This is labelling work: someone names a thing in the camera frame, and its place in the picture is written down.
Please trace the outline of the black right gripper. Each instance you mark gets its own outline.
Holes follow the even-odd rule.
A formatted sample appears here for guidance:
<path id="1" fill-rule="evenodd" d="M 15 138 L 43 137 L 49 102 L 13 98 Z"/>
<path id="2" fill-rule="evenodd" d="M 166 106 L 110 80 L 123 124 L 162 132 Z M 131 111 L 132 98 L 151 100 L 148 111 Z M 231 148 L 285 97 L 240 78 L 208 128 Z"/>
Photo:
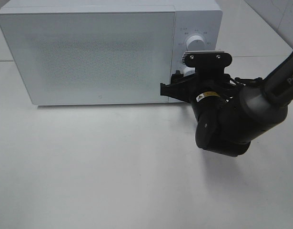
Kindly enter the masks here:
<path id="1" fill-rule="evenodd" d="M 226 73 L 184 76 L 177 70 L 171 75 L 170 83 L 160 83 L 160 95 L 191 103 L 196 119 L 209 109 L 219 109 L 232 97 L 231 77 Z"/>

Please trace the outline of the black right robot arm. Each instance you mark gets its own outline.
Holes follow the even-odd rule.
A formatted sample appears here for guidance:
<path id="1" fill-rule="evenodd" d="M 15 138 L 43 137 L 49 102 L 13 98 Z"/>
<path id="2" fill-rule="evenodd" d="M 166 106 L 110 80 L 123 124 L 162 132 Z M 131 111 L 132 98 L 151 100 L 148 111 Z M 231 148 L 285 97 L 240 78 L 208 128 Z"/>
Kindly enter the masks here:
<path id="1" fill-rule="evenodd" d="M 200 149 L 236 157 L 251 141 L 283 122 L 293 100 L 293 51 L 266 78 L 232 78 L 232 63 L 223 51 L 191 51 L 182 63 L 188 76 L 176 71 L 160 94 L 189 103 L 197 120 L 195 142 Z"/>

